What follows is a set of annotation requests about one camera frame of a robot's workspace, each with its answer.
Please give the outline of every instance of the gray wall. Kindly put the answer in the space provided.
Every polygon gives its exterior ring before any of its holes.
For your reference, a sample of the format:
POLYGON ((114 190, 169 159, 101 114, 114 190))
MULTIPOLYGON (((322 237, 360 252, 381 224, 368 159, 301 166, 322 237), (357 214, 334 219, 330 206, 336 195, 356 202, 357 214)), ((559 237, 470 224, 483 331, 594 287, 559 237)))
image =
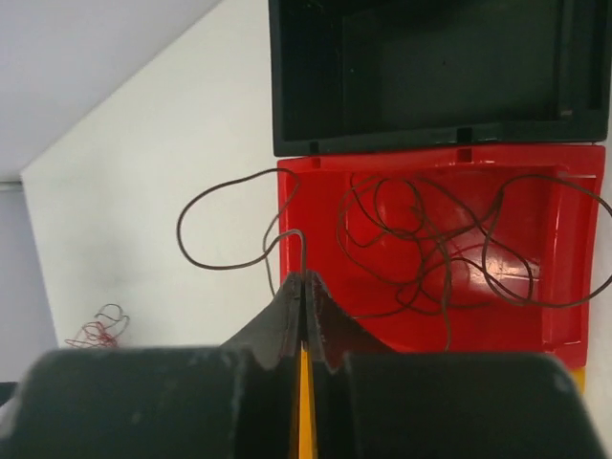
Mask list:
POLYGON ((23 191, 0 190, 0 382, 57 347, 23 191))

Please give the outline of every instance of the red plastic container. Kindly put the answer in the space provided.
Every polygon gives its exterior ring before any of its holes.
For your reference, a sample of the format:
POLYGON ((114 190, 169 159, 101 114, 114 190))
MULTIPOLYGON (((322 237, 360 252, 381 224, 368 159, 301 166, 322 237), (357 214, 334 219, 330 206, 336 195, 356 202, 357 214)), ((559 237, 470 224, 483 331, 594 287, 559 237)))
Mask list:
MULTIPOLYGON (((561 177, 599 194, 604 154, 600 146, 483 145, 283 160, 278 166, 299 175, 300 189, 280 218, 280 230, 298 228, 305 233, 308 268, 322 275, 331 295, 348 314, 392 311, 398 308, 394 298, 397 287, 381 282, 350 261, 337 240, 339 201, 350 189, 351 177, 353 183, 375 174, 405 179, 425 177, 482 215, 504 182, 525 174, 561 177)), ((295 180, 288 174, 279 174, 281 205, 294 186, 295 180)), ((414 218, 407 211, 413 202, 410 194, 401 192, 398 186, 402 185, 396 181, 381 187, 378 211, 387 225, 405 228, 414 218)), ((429 218, 441 230, 471 223, 463 209, 434 187, 419 186, 419 190, 429 218)), ((543 180, 523 179, 506 189, 494 237, 529 260, 535 274, 535 299, 569 302, 590 292, 597 214, 597 202, 579 191, 543 180)), ((379 232, 357 206, 351 207, 344 220, 359 240, 379 232)), ((392 278, 410 278, 421 262, 415 246, 397 238, 385 236, 366 249, 346 239, 343 242, 361 263, 392 278)), ((474 229, 449 243, 449 250, 466 257, 480 256, 482 242, 482 234, 474 229)), ((282 278, 299 270, 299 253, 296 238, 282 241, 282 278)), ((525 268, 513 255, 492 246, 487 265, 490 273, 508 288, 521 295, 526 293, 525 268)), ((453 303, 489 303, 482 308, 449 310, 451 351, 535 351, 554 354, 570 368, 586 364, 588 303, 570 309, 513 306, 495 296, 477 270, 464 263, 451 266, 453 303)), ((429 275, 425 283, 432 295, 440 297, 443 270, 429 275)), ((419 301, 430 300, 420 298, 416 304, 424 309, 431 307, 419 301)), ((404 311, 360 322, 400 352, 442 351, 447 340, 441 316, 404 311)))

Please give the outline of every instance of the black plastic container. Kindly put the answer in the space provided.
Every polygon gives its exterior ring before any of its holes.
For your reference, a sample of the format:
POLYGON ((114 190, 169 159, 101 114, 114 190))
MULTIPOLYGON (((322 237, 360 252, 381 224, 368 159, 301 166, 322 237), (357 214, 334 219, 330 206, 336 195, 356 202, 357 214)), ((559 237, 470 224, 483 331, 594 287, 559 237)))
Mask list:
POLYGON ((270 0, 275 156, 607 135, 611 0, 270 0))

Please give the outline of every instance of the white tabletop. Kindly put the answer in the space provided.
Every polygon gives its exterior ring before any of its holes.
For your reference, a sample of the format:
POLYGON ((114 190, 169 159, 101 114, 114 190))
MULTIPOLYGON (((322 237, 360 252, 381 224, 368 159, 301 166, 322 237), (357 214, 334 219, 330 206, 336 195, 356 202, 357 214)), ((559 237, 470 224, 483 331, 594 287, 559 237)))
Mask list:
MULTIPOLYGON (((225 0, 24 171, 58 339, 117 302, 126 344, 216 344, 268 304, 263 266, 197 270, 174 230, 199 191, 274 165, 269 40, 266 0, 225 0)), ((275 196, 274 177, 220 192, 189 215, 188 246, 213 264, 257 256, 275 196)), ((611 228, 601 218, 594 283, 611 228)), ((592 301, 586 400, 612 451, 610 303, 592 301)))

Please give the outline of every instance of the tangled red wire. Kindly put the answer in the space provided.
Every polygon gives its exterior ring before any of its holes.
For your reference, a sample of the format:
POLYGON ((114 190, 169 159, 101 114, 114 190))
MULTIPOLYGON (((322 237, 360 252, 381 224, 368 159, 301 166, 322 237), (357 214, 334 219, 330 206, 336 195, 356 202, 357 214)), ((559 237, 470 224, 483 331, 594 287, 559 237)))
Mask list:
POLYGON ((130 316, 123 313, 119 304, 105 304, 93 321, 85 323, 73 339, 65 339, 64 342, 79 349, 119 347, 118 338, 129 323, 130 316))

